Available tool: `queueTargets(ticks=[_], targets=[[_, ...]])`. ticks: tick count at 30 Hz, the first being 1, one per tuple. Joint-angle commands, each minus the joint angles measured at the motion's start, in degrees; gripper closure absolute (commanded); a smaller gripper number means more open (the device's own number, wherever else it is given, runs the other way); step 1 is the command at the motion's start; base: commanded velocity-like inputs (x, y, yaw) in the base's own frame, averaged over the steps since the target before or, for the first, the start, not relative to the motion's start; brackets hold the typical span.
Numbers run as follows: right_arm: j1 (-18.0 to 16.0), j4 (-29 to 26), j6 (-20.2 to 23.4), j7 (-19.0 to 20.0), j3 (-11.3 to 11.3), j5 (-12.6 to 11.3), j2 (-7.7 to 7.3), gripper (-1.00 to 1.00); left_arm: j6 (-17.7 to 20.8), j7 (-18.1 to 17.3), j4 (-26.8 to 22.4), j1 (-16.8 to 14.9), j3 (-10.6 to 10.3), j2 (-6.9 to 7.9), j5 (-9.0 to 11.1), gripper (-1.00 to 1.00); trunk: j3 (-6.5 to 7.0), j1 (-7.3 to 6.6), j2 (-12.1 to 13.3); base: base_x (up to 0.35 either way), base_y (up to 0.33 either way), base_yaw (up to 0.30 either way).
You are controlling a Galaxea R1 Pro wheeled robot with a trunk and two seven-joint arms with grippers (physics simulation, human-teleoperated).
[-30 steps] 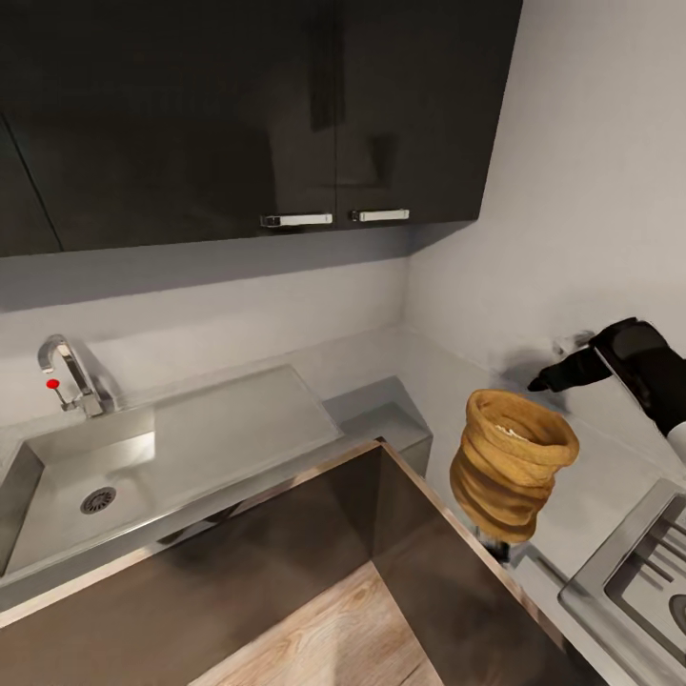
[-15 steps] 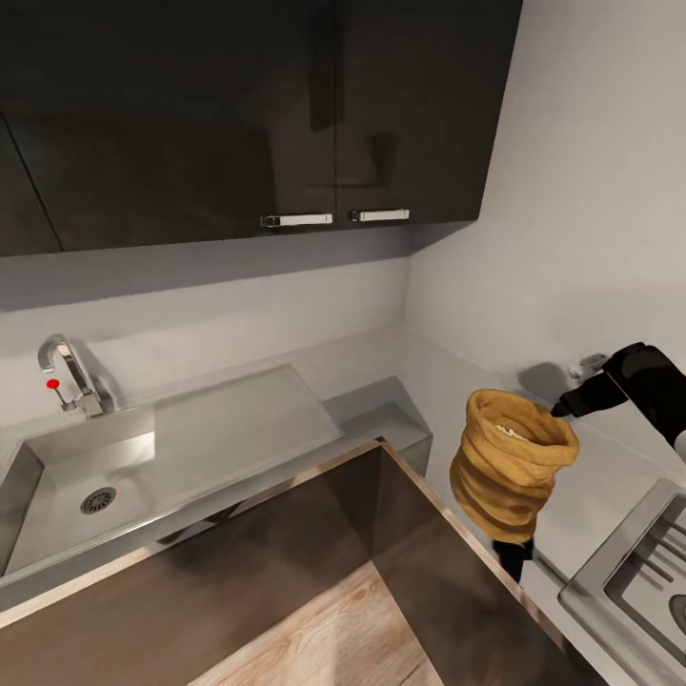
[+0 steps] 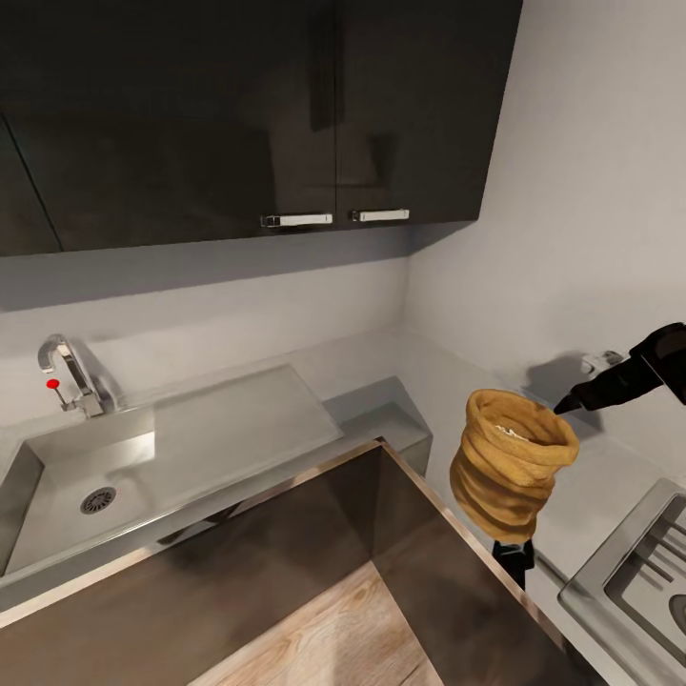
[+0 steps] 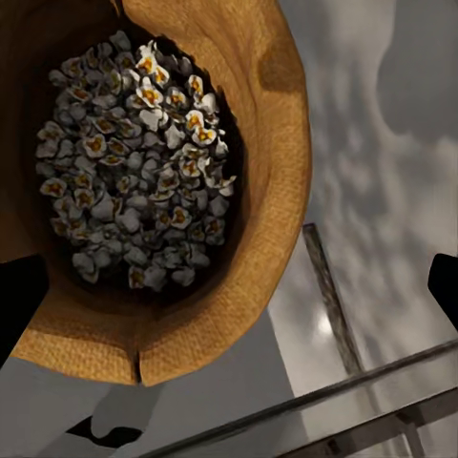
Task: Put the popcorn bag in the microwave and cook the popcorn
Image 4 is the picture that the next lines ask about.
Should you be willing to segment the popcorn bag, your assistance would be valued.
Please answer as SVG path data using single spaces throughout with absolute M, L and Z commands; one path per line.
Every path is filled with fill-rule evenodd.
M 224 243 L 189 285 L 165 268 L 160 291 L 130 287 L 123 257 L 109 278 L 83 280 L 81 246 L 54 233 L 59 219 L 36 165 L 37 136 L 55 121 L 49 80 L 124 31 L 130 52 L 154 41 L 186 57 L 214 93 L 222 178 L 234 194 Z M 63 71 L 61 71 L 63 73 Z M 190 77 L 170 70 L 183 91 Z M 270 302 L 293 254 L 310 200 L 312 135 L 306 77 L 278 0 L 0 0 L 0 264 L 39 254 L 50 278 L 10 356 L 106 383 L 159 385 L 210 364 L 239 341 Z M 79 132 L 79 125 L 70 125 Z M 145 231 L 155 220 L 143 220 Z

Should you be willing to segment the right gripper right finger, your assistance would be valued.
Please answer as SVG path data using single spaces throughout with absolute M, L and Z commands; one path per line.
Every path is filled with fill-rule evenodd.
M 458 258 L 438 253 L 430 266 L 428 289 L 458 330 Z

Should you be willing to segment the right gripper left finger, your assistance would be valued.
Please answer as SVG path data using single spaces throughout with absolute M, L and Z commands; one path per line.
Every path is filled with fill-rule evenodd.
M 0 264 L 0 366 L 50 290 L 50 278 L 39 254 Z

